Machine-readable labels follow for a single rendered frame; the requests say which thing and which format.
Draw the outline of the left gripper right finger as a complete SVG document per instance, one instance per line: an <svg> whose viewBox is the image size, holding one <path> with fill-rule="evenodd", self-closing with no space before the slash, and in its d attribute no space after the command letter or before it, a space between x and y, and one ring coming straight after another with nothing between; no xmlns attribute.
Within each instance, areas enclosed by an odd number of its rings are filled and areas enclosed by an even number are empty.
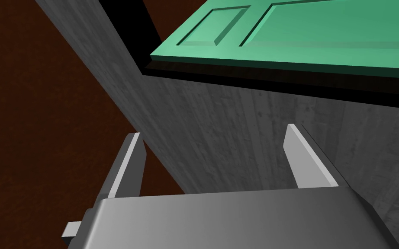
<svg viewBox="0 0 399 249"><path fill-rule="evenodd" d="M283 149L298 188L349 186L303 125L287 125Z"/></svg>

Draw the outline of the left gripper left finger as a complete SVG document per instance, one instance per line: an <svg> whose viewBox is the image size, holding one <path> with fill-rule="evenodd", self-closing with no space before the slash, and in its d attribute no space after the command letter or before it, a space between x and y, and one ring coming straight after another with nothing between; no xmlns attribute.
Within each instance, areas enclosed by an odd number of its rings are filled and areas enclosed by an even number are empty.
<svg viewBox="0 0 399 249"><path fill-rule="evenodd" d="M141 133L129 133L107 174L97 199L138 197L146 156Z"/></svg>

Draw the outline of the green panelled door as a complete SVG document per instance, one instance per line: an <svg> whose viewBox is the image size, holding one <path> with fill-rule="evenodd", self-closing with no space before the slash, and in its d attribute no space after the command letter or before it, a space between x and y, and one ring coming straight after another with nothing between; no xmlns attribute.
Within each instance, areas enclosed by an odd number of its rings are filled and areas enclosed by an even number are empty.
<svg viewBox="0 0 399 249"><path fill-rule="evenodd" d="M399 0L207 0L151 58L399 78Z"/></svg>

